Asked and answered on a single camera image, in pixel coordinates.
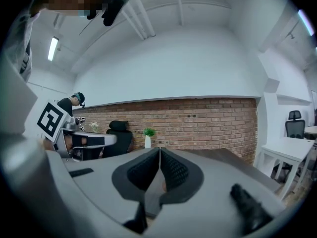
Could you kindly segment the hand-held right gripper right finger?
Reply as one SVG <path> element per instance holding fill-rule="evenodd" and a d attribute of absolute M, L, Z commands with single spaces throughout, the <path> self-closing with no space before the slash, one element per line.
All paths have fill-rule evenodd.
<path fill-rule="evenodd" d="M 175 150 L 200 167 L 204 181 L 186 202 L 159 206 L 164 176 L 158 171 L 146 192 L 146 213 L 155 216 L 146 229 L 148 238 L 241 238 L 243 219 L 230 196 L 238 183 L 273 217 L 284 204 L 270 189 L 230 164 Z"/>

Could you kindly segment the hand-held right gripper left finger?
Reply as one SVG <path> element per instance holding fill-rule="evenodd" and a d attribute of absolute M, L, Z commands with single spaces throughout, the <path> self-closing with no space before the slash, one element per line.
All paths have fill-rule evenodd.
<path fill-rule="evenodd" d="M 159 168 L 159 148 L 68 163 L 48 151 L 50 212 L 73 226 L 146 226 L 145 193 Z"/>

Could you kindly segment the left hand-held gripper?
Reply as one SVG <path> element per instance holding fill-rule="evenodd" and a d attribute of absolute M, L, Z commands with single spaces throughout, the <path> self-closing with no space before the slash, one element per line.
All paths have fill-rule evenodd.
<path fill-rule="evenodd" d="M 55 102 L 47 102 L 37 121 L 43 136 L 52 144 L 62 158 L 71 158 L 64 136 L 71 135 L 73 148 L 101 148 L 117 142 L 116 135 L 79 131 L 77 118 L 71 117 Z"/>

